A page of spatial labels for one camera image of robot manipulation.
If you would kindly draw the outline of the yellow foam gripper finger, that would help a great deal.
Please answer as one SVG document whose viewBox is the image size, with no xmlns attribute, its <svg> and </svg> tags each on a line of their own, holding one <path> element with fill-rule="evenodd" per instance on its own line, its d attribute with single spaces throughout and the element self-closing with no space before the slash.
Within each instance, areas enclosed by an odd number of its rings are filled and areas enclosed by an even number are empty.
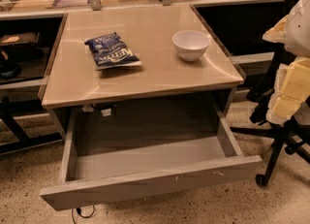
<svg viewBox="0 0 310 224">
<path fill-rule="evenodd" d="M 298 56 L 290 65 L 281 64 L 274 92 L 267 105 L 266 119 L 283 125 L 310 96 L 310 58 Z"/>
</svg>

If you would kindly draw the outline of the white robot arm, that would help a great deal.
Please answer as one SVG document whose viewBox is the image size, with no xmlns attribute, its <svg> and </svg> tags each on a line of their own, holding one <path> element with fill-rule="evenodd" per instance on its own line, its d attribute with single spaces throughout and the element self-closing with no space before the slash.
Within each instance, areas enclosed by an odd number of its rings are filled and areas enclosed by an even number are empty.
<svg viewBox="0 0 310 224">
<path fill-rule="evenodd" d="M 310 0 L 299 0 L 290 12 L 263 34 L 271 43 L 282 43 L 296 56 L 289 66 L 281 64 L 266 119 L 283 125 L 310 96 Z"/>
</svg>

